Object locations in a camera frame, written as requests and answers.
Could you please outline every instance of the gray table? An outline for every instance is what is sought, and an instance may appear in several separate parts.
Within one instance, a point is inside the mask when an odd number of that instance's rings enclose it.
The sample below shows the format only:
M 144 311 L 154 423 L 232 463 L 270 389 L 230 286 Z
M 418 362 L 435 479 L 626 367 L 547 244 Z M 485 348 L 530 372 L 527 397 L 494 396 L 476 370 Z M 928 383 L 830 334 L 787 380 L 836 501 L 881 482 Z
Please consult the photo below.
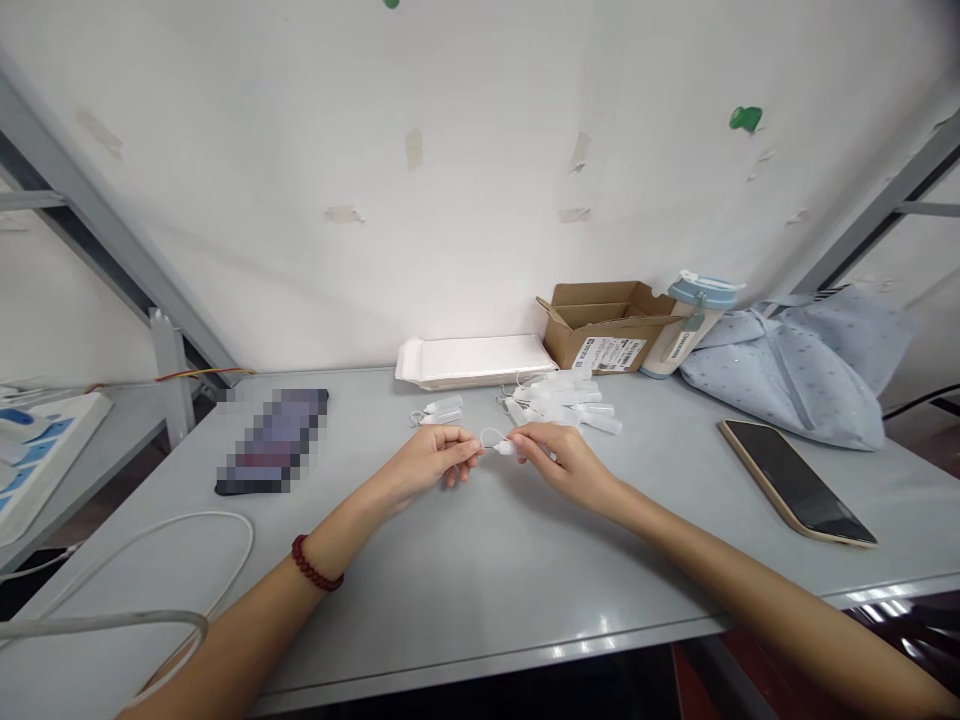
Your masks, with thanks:
M 166 422 L 158 388 L 101 390 L 113 407 L 27 532 L 0 547 L 0 574 L 15 570 L 156 437 Z
M 890 443 L 860 453 L 792 438 L 880 546 L 816 542 L 783 523 L 721 437 L 716 422 L 738 413 L 676 379 L 631 374 L 599 382 L 624 432 L 584 434 L 615 474 L 827 602 L 847 607 L 960 588 L 960 484 L 903 448 Z M 276 389 L 298 387 L 330 391 L 327 427 L 303 479 L 285 495 L 216 496 L 216 469 L 251 416 Z M 468 429 L 509 429 L 496 389 L 462 394 Z M 198 426 L 25 616 L 80 565 L 136 530 L 207 508 L 241 512 L 256 526 L 253 554 L 230 595 L 236 598 L 409 438 L 408 414 L 436 395 L 395 381 L 392 370 L 366 370 L 260 375 L 244 380 L 238 397 Z M 80 593 L 71 614 L 201 607 L 236 562 L 243 533 L 236 522 L 192 523 L 125 551 Z M 727 622 L 656 552 L 571 507 L 529 466 L 487 457 L 467 485 L 428 493 L 380 529 L 305 626 L 253 713 L 705 635 Z M 152 628 L 33 641 L 39 649 L 23 643 L 0 653 L 0 696 L 17 717 L 40 705 L 47 716 L 69 710 L 75 718 L 103 717 L 182 637 Z M 92 657 L 90 669 L 84 660 Z M 34 674 L 39 668 L 43 677 Z M 56 694 L 44 690 L 53 677 Z M 90 696 L 99 705 L 88 710 Z

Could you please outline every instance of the person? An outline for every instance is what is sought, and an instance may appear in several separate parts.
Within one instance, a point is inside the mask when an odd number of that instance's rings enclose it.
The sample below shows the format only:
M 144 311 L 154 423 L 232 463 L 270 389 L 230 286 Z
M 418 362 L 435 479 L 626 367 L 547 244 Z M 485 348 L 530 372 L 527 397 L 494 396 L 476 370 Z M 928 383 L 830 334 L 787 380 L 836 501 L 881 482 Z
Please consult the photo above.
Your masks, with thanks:
M 885 718 L 960 716 L 957 698 L 852 618 L 614 477 L 574 428 L 530 423 L 508 437 L 525 456 L 521 463 L 529 461 L 571 502 L 657 548 L 740 625 L 852 710 Z M 310 533 L 304 558 L 323 577 L 339 577 L 387 518 L 440 478 L 451 487 L 466 482 L 481 455 L 480 442 L 463 428 L 421 428 Z M 211 623 L 196 655 L 166 685 L 119 717 L 242 718 L 325 595 L 287 556 Z

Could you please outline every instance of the blue fabric bag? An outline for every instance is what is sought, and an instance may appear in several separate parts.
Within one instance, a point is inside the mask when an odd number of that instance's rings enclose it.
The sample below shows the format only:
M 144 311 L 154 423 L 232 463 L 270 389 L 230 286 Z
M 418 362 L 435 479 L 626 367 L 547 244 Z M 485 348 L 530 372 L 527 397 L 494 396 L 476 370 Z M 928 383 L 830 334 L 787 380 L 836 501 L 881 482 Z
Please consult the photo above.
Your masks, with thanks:
M 764 317 L 768 305 L 786 306 Z M 877 395 L 913 336 L 902 312 L 848 285 L 726 313 L 680 366 L 695 388 L 798 435 L 879 450 Z

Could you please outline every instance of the white wall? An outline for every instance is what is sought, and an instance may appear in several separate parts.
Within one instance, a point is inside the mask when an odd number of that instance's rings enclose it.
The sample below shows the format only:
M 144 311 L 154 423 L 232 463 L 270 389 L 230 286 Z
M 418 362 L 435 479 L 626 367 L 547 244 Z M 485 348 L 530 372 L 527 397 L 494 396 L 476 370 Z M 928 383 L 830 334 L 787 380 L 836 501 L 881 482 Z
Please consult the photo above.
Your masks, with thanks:
M 0 382 L 76 387 L 156 373 L 147 326 L 34 213 L 0 213 Z
M 541 332 L 556 282 L 762 294 L 936 100 L 948 5 L 8 0 L 0 69 L 239 362 L 344 367 Z

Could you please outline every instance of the blue bottle lid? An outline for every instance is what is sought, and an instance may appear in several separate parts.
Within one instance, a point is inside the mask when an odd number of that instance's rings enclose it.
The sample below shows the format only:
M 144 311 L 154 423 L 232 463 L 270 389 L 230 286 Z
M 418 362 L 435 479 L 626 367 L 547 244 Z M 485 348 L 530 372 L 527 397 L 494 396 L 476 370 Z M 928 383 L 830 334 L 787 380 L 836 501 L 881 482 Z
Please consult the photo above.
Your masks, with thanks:
M 737 304 L 737 290 L 742 287 L 731 285 L 726 280 L 681 270 L 680 278 L 670 286 L 667 294 L 680 302 L 707 310 L 729 310 Z

